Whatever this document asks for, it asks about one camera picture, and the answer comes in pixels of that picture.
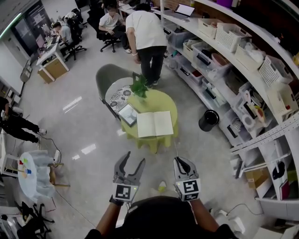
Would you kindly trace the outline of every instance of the yellow tablecloth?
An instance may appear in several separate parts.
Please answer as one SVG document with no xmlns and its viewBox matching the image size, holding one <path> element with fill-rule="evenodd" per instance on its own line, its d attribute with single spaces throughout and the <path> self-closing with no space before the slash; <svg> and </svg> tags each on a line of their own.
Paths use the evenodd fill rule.
<svg viewBox="0 0 299 239">
<path fill-rule="evenodd" d="M 146 92 L 146 96 L 147 97 L 144 99 L 144 101 L 140 101 L 137 96 L 131 96 L 128 99 L 128 103 L 139 113 L 170 111 L 174 134 L 158 137 L 138 138 L 137 123 L 130 127 L 123 120 L 121 120 L 121 128 L 127 133 L 128 139 L 135 139 L 138 148 L 140 148 L 143 144 L 148 144 L 150 151 L 155 154 L 158 150 L 159 143 L 162 143 L 165 147 L 169 147 L 171 145 L 171 137 L 177 137 L 178 111 L 170 96 L 161 91 L 149 90 Z"/>
</svg>

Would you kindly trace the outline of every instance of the glossy floor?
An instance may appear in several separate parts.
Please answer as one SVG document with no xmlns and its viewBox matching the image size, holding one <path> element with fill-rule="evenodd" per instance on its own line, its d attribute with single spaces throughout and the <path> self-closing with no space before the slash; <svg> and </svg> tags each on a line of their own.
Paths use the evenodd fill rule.
<svg viewBox="0 0 299 239">
<path fill-rule="evenodd" d="M 164 179 L 173 188 L 173 158 L 176 150 L 160 147 L 157 154 L 147 147 L 137 149 L 133 140 L 127 140 L 120 123 L 100 102 L 95 82 L 97 70 L 107 63 L 140 72 L 132 56 L 118 46 L 116 53 L 106 48 L 100 53 L 103 42 L 96 38 L 93 28 L 84 30 L 82 45 L 87 51 L 78 53 L 67 65 L 70 71 L 51 84 L 45 84 L 37 75 L 37 68 L 26 83 L 21 108 L 28 120 L 48 130 L 62 152 L 64 166 L 57 169 L 58 182 L 70 184 L 70 188 L 56 188 L 53 200 L 44 200 L 52 238 L 84 238 L 94 228 L 108 206 L 112 194 L 115 162 L 131 151 L 125 170 L 132 173 L 142 158 L 146 166 L 141 178 L 140 196 L 146 196 L 150 188 L 156 188 Z M 201 199 L 208 207 L 230 210 L 246 203 L 255 213 L 261 212 L 254 200 L 255 192 L 244 179 L 235 180 L 229 165 L 229 148 L 225 136 L 218 127 L 206 133 L 199 129 L 198 120 L 206 110 L 195 93 L 175 74 L 163 67 L 158 90 L 170 95 L 178 108 L 179 137 L 176 139 L 178 154 L 192 160 L 201 178 Z M 27 150 L 33 147 L 25 143 Z M 43 148 L 54 153 L 51 142 L 43 140 Z M 16 195 L 26 200 L 15 183 Z M 121 210 L 119 219 L 126 214 Z M 239 216 L 246 227 L 246 236 L 252 238 L 258 227 L 267 219 L 254 216 L 245 207 L 236 208 L 232 215 Z"/>
</svg>

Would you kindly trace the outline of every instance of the human hand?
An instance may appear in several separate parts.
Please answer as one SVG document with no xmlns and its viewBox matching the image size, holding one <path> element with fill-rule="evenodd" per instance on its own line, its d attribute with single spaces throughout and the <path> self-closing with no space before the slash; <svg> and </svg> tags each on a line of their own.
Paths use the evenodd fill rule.
<svg viewBox="0 0 299 239">
<path fill-rule="evenodd" d="M 113 30 L 108 30 L 110 35 L 114 35 L 114 31 Z"/>
<path fill-rule="evenodd" d="M 136 55 L 133 55 L 133 59 L 134 59 L 134 61 L 135 61 L 136 64 L 140 64 L 141 63 L 141 61 L 139 59 L 139 56 L 138 56 L 138 53 Z"/>
</svg>

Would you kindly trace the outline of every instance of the round table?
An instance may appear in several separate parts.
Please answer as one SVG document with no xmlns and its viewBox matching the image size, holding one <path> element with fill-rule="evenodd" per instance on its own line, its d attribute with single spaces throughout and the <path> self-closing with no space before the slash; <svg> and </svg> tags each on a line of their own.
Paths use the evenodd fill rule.
<svg viewBox="0 0 299 239">
<path fill-rule="evenodd" d="M 55 192 L 54 186 L 50 183 L 50 167 L 48 164 L 53 163 L 53 158 L 47 150 L 36 150 L 25 152 L 19 159 L 23 165 L 18 163 L 18 169 L 25 168 L 31 170 L 31 174 L 18 172 L 18 179 L 24 194 L 32 201 L 37 203 L 39 197 L 51 198 Z"/>
<path fill-rule="evenodd" d="M 121 120 L 121 129 L 127 133 L 128 139 L 135 139 L 138 148 L 143 144 L 148 144 L 150 151 L 155 154 L 158 150 L 159 143 L 162 143 L 165 147 L 169 147 L 171 145 L 171 138 L 177 137 L 178 111 L 170 96 L 161 91 L 149 90 L 146 92 L 146 96 L 147 97 L 144 100 L 139 100 L 137 96 L 131 96 L 128 98 L 127 102 L 139 113 L 170 111 L 173 135 L 138 138 L 137 123 L 130 127 L 123 120 Z"/>
</svg>

